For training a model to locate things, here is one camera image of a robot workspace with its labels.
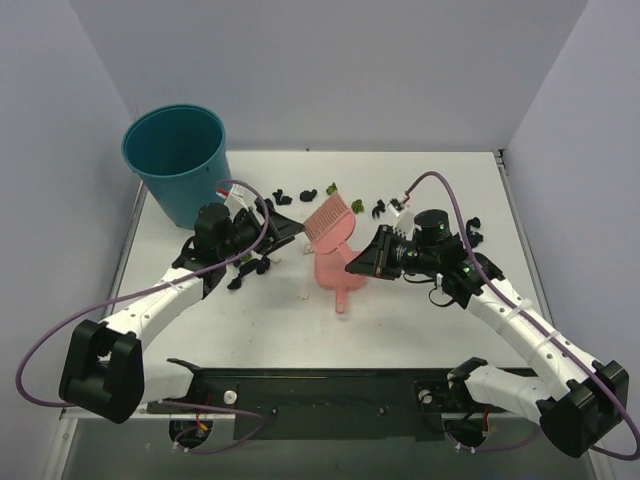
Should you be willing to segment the pink hand brush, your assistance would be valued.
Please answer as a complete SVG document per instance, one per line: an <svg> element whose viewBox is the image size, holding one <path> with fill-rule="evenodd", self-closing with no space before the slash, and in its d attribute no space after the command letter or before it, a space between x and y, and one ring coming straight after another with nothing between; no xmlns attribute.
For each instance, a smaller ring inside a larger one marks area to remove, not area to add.
<svg viewBox="0 0 640 480"><path fill-rule="evenodd" d="M355 230L356 218L338 192L331 194L303 225L316 254L339 252L345 262L350 261L348 240Z"/></svg>

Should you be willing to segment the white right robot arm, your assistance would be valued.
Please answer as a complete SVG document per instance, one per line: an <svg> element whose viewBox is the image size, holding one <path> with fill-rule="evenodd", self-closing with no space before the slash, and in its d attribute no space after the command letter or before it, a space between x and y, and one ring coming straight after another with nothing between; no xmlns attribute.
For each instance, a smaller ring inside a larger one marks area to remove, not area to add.
<svg viewBox="0 0 640 480"><path fill-rule="evenodd" d="M484 404L538 425L562 453L578 458L623 419L629 376L576 347L521 296L468 239L453 235L443 210L419 213L411 237L388 225L345 267L350 274L395 280L424 275L454 304L482 320L534 371L524 377L473 357L447 375L449 402Z"/></svg>

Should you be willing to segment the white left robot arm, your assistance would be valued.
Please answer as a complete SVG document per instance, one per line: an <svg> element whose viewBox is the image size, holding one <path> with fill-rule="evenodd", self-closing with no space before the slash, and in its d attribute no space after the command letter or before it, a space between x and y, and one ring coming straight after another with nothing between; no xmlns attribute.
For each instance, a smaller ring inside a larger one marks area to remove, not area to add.
<svg viewBox="0 0 640 480"><path fill-rule="evenodd" d="M201 207L193 235L150 292L101 322L84 320L75 327L60 398L116 424L139 405L167 398L186 412L200 408L206 397L204 384L191 373L153 371L144 363L145 348L219 285L228 264L248 252L266 257L304 230L303 224L272 206L248 204L234 194Z"/></svg>

